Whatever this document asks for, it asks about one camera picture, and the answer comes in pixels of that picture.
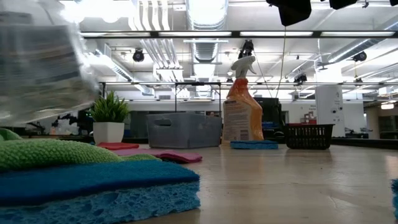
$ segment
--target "orange spray bottle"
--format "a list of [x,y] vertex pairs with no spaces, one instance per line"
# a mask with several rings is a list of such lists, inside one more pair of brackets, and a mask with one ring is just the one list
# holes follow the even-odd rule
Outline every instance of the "orange spray bottle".
[[252,63],[255,56],[247,56],[233,63],[236,79],[224,102],[223,145],[231,141],[262,141],[262,108],[249,94],[248,70],[256,74]]

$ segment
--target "red cloth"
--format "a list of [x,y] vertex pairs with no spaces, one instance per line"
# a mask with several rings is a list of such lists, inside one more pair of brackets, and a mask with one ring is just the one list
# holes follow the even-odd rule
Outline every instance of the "red cloth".
[[155,149],[123,149],[114,151],[119,156],[131,156],[136,154],[150,154],[162,160],[174,161],[178,163],[200,162],[202,156],[194,152],[176,152],[173,150]]
[[137,149],[138,144],[123,143],[123,142],[101,142],[97,145],[98,147],[104,147],[109,150],[121,150],[121,149]]

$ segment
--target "potted plant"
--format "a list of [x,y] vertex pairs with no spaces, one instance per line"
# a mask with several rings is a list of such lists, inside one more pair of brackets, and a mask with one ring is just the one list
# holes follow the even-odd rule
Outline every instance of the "potted plant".
[[91,110],[94,119],[93,132],[96,144],[101,142],[121,142],[124,134],[124,119],[129,110],[127,103],[111,91],[106,99],[99,98]]

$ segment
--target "black wire basket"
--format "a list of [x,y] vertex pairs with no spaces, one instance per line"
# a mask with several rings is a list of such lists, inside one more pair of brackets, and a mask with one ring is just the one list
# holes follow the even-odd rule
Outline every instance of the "black wire basket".
[[328,149],[333,125],[286,125],[284,127],[286,145],[291,149]]

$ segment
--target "white spray nozzle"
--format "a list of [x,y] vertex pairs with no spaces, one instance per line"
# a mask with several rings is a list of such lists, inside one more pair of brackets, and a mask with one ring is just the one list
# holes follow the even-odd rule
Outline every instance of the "white spray nozzle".
[[246,74],[248,70],[253,74],[256,74],[254,71],[252,64],[256,61],[255,56],[247,56],[237,60],[235,63],[232,64],[231,69],[236,71],[235,77],[236,78],[246,78]]

